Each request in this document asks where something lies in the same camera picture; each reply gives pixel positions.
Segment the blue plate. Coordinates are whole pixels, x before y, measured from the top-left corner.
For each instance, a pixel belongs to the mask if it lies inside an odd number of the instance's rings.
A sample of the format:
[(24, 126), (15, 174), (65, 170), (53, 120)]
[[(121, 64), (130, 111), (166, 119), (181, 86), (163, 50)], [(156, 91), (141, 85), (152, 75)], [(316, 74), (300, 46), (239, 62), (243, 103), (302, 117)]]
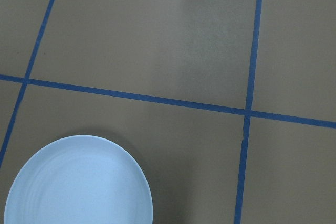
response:
[(5, 223), (152, 223), (148, 181), (118, 144), (91, 135), (35, 153), (9, 190)]

